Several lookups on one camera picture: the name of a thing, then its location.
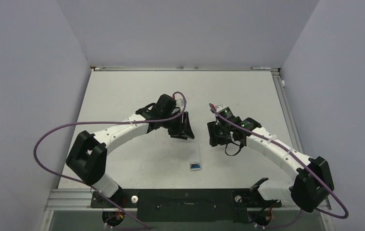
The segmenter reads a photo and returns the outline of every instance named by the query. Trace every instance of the robotic arm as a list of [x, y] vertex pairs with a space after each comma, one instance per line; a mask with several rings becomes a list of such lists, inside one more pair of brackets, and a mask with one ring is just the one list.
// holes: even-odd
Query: robotic arm
[[282, 168], [292, 181], [269, 180], [263, 178], [251, 187], [251, 192], [255, 197], [261, 197], [265, 201], [286, 200], [293, 201], [297, 206], [306, 212], [312, 212], [328, 195], [328, 191], [309, 174], [303, 166], [275, 143], [279, 143], [286, 149], [291, 150], [306, 166], [322, 179], [326, 185], [334, 190], [332, 176], [329, 171], [327, 161], [321, 157], [313, 159], [277, 140], [260, 123], [252, 118], [241, 120], [239, 116], [234, 116], [229, 107], [219, 105], [214, 108], [221, 117], [233, 124], [250, 130], [260, 136], [268, 138], [262, 139], [259, 136], [237, 129], [230, 123], [216, 117], [215, 122], [208, 123], [210, 145], [228, 145], [239, 142], [239, 151], [243, 147], [249, 147], [262, 153], [273, 163]]
[[185, 106], [184, 99], [175, 100], [163, 94], [157, 103], [151, 103], [138, 109], [124, 124], [89, 134], [87, 131], [79, 133], [66, 159], [66, 164], [89, 185], [111, 198], [121, 187], [107, 174], [106, 157], [114, 149], [127, 141], [147, 134], [160, 127], [168, 129], [171, 138], [194, 139], [195, 136], [189, 125], [188, 112], [181, 113], [175, 119], [160, 122], [176, 116]]

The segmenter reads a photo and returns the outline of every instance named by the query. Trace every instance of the white table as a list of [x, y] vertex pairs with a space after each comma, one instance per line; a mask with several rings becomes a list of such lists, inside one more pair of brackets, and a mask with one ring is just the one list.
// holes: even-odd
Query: white table
[[[122, 121], [161, 94], [185, 94], [194, 140], [171, 139], [160, 128], [117, 148], [106, 172], [123, 188], [248, 188], [263, 177], [289, 180], [260, 153], [244, 148], [234, 157], [224, 146], [211, 147], [206, 123], [215, 120], [208, 103], [229, 106], [242, 119], [251, 117], [291, 145], [289, 131], [271, 72], [268, 71], [95, 71], [92, 72], [78, 121]], [[74, 138], [108, 125], [77, 126]], [[199, 149], [202, 170], [190, 171], [189, 155]], [[67, 166], [63, 174], [77, 178]], [[88, 186], [61, 179], [59, 189]]]

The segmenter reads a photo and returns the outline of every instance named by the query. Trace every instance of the gray wall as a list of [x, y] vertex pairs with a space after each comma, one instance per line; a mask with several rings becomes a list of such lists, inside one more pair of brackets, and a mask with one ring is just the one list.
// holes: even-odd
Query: gray wall
[[[54, 0], [0, 1], [0, 231], [38, 230], [56, 178], [32, 148], [49, 129], [75, 121], [90, 68]], [[70, 129], [41, 145], [61, 170]]]
[[350, 210], [337, 230], [365, 230], [365, 1], [320, 0], [282, 75], [305, 152], [329, 161]]
[[57, 0], [95, 66], [281, 67], [318, 0]]

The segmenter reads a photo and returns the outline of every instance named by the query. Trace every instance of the black strap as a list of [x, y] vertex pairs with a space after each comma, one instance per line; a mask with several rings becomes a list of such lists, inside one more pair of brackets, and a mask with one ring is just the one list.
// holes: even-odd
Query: black strap
[[229, 155], [227, 152], [226, 152], [226, 149], [227, 149], [227, 146], [230, 144], [230, 143], [227, 143], [226, 144], [226, 146], [225, 146], [225, 154], [226, 155], [228, 155], [228, 156], [236, 156], [237, 154], [239, 154], [240, 153], [240, 151], [242, 150], [242, 148], [245, 146], [245, 145], [243, 145], [243, 144], [236, 144], [236, 143], [234, 143], [234, 142], [231, 142], [232, 144], [234, 144], [234, 145], [236, 145], [236, 146], [239, 146], [239, 150], [235, 153], [235, 154], [233, 154], [233, 155]]

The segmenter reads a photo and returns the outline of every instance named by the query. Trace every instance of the white knob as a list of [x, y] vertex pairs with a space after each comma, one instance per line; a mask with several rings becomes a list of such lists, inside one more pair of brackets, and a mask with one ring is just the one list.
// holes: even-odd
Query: white knob
[[138, 197], [137, 197], [137, 196], [132, 196], [132, 197], [131, 197], [131, 202], [132, 202], [133, 204], [137, 203], [137, 201], [138, 201]]

